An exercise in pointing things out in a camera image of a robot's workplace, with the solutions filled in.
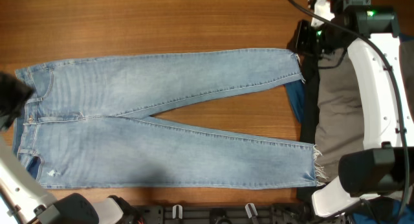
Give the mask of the light blue denim jeans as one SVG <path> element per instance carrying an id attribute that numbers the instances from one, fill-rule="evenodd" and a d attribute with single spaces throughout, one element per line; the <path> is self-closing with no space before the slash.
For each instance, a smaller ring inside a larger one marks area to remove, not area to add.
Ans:
<path id="1" fill-rule="evenodd" d="M 13 151 L 46 189 L 317 186 L 304 142 L 201 128 L 157 114 L 302 81 L 287 49 L 60 60 L 16 77 L 34 89 Z"/>

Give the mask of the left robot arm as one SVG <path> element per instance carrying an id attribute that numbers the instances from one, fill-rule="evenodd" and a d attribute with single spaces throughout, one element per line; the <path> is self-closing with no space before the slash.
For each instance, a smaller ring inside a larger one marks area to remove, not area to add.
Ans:
<path id="1" fill-rule="evenodd" d="M 143 214 L 124 199 L 109 196 L 90 203 L 73 193 L 56 199 L 21 165 L 1 139 L 1 221 L 12 223 L 144 223 Z"/>

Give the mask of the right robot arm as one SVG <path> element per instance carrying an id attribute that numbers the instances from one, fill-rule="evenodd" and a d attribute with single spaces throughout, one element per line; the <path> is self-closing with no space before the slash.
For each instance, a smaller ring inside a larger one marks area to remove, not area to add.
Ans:
<path id="1" fill-rule="evenodd" d="M 413 184 L 413 119 L 400 69 L 400 25 L 390 6 L 371 0 L 309 0 L 295 48 L 321 57 L 349 55 L 364 114 L 363 150 L 341 157 L 338 176 L 312 195 L 314 213 L 331 218 L 359 203 L 401 192 Z"/>

